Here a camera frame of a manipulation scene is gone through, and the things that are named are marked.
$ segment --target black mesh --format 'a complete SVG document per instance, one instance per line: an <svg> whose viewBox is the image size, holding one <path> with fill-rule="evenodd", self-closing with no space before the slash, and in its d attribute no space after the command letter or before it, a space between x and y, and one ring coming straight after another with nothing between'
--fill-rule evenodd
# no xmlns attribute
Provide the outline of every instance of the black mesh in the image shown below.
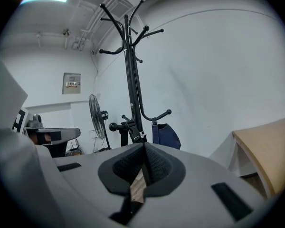
<svg viewBox="0 0 285 228"><path fill-rule="evenodd" d="M120 178L132 184L142 167L143 157L143 148L139 148L117 161L113 165L113 172Z"/></svg>
<svg viewBox="0 0 285 228"><path fill-rule="evenodd" d="M149 184L156 183L169 175L172 165L168 158L147 146L145 165L148 169Z"/></svg>

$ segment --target black coat rack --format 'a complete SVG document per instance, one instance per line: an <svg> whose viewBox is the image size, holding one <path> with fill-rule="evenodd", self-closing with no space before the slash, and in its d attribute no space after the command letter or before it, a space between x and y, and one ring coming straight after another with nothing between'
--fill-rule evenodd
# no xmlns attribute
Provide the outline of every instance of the black coat rack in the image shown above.
<svg viewBox="0 0 285 228"><path fill-rule="evenodd" d="M131 22L134 17L134 14L136 13L136 11L138 10L138 8L142 3L143 0L141 0L140 3L137 5L137 7L134 9L134 11L130 16L130 19L128 19L128 15L124 16L124 24L122 24L119 21L116 21L113 18L112 14L108 11L106 6L103 3L100 4L100 7L105 11L105 13L109 17L108 19L100 18L100 20L113 22L122 39L122 46L118 48L115 52L105 51L100 49L99 53L116 55L123 51L125 58L125 67L127 73L127 82L128 82L132 117L131 119L129 119L125 115L122 115L122 118L125 119L126 122L121 123L121 125L117 125L116 123L111 123L109 125L109 129L111 131L119 130L119 133L122 135L122 146L127 145L128 133L130 134L133 143L147 141L146 134L144 134L143 132L141 114L145 119L152 121L152 118L147 117L143 110L143 99L142 99L141 86L139 82L137 63L136 63L136 61L140 63L142 63L143 61L136 57L135 47L141 41L141 39L163 32L163 29L146 34L146 32L149 30L149 27L144 26L142 32L139 34L137 39L134 42L132 42L131 31L133 31L135 34L138 33L133 28L131 28ZM156 120L159 120L171 113L172 111L168 109L166 112L156 117Z"/></svg>

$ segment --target beige table top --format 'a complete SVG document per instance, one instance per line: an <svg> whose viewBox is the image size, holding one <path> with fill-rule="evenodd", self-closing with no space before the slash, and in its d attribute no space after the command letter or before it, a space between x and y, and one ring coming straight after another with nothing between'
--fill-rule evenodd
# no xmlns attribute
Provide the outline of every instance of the beige table top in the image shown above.
<svg viewBox="0 0 285 228"><path fill-rule="evenodd" d="M232 132L233 137L253 158L271 194L285 188L285 118Z"/></svg>

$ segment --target electrical box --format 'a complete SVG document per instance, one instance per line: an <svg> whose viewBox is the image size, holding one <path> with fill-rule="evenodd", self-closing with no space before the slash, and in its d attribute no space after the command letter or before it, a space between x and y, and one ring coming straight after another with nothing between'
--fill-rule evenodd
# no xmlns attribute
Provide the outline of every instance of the electrical box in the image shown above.
<svg viewBox="0 0 285 228"><path fill-rule="evenodd" d="M80 94L80 74L64 73L62 94Z"/></svg>

